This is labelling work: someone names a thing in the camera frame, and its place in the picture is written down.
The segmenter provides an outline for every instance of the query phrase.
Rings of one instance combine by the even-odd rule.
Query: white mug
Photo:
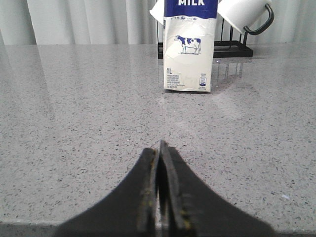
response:
[[[218,4],[217,11],[241,34],[248,32],[251,35],[258,35],[264,32],[274,20],[271,3],[271,0],[222,0]],[[254,31],[249,29],[265,10],[269,12],[269,18],[265,24]]]

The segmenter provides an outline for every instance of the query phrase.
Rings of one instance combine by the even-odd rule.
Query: black handle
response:
[[[262,32],[264,32],[272,24],[273,20],[275,19],[275,14],[273,13],[271,6],[269,4],[266,4],[265,7],[266,7],[266,9],[269,12],[268,20],[265,22],[265,24],[263,24],[263,26],[261,26],[259,29],[255,30],[255,31],[252,31],[247,26],[243,27],[243,29],[245,31],[247,31],[249,34],[251,34],[253,36],[261,34]]]

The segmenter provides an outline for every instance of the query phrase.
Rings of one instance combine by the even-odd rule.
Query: cow illustration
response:
[[[195,38],[184,38],[179,35],[176,35],[176,38],[174,40],[178,40],[181,43],[182,46],[182,53],[187,53],[187,48],[193,48],[194,54],[199,54],[201,51],[201,39],[195,39]]]

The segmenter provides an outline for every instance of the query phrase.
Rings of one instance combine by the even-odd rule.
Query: curtain fold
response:
[[[0,0],[4,44],[157,43],[157,23],[149,14],[156,0]],[[273,0],[275,20],[247,43],[316,41],[315,0]],[[265,13],[251,29],[263,24]],[[220,39],[218,16],[215,39]],[[225,23],[223,39],[229,39]],[[162,26],[158,24],[159,41]],[[234,39],[239,34],[234,31]]]

